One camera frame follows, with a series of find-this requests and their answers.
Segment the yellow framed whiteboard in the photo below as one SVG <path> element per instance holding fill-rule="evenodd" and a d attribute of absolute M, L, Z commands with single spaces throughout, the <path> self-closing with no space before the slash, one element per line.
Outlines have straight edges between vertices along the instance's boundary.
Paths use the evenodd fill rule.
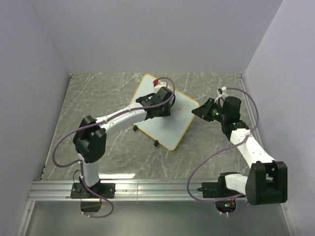
<path fill-rule="evenodd" d="M 199 102 L 175 90 L 175 104 L 170 108 L 170 116 L 148 119 L 134 125 L 167 150 L 174 151 L 195 117 L 191 111 L 199 106 Z"/>

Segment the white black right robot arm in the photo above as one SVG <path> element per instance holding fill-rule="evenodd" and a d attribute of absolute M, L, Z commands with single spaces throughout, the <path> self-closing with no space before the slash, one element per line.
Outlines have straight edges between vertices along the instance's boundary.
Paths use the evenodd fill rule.
<path fill-rule="evenodd" d="M 217 190 L 222 198 L 231 194 L 243 194 L 251 205 L 285 203 L 287 201 L 287 165 L 271 157 L 251 134 L 240 117 L 241 100 L 227 96 L 220 104 L 209 98 L 192 110 L 192 113 L 208 122 L 217 121 L 227 139 L 239 150 L 250 168 L 248 176 L 240 173 L 222 173 Z"/>

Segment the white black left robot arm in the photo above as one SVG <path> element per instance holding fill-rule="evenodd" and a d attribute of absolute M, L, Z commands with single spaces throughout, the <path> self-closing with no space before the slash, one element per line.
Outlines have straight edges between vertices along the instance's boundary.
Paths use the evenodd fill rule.
<path fill-rule="evenodd" d="M 162 86 L 156 92 L 138 97 L 115 113 L 99 118 L 83 118 L 73 143 L 81 162 L 79 181 L 87 197 L 102 196 L 105 191 L 98 174 L 98 162 L 105 154 L 107 138 L 137 122 L 170 116 L 174 96 L 174 90 Z"/>

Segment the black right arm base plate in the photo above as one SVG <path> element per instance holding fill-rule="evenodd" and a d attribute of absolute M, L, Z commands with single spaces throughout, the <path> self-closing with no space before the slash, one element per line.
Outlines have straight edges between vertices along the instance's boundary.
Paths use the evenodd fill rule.
<path fill-rule="evenodd" d="M 197 191 L 201 192 L 202 197 L 205 199 L 222 197 L 222 193 L 220 192 L 219 184 L 217 182 L 203 182 L 201 183 L 201 187 L 197 188 Z"/>

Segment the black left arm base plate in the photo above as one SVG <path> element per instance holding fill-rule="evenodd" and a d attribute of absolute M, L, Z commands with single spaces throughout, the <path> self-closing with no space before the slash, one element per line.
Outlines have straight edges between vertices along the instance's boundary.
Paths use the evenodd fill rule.
<path fill-rule="evenodd" d="M 107 199 L 113 199 L 115 195 L 115 184 L 114 183 L 97 183 L 96 185 L 90 187 L 90 189 L 100 196 Z M 83 183 L 76 182 L 72 185 L 72 190 L 70 194 L 71 199 L 91 199 L 97 198 L 94 194 L 86 189 Z"/>

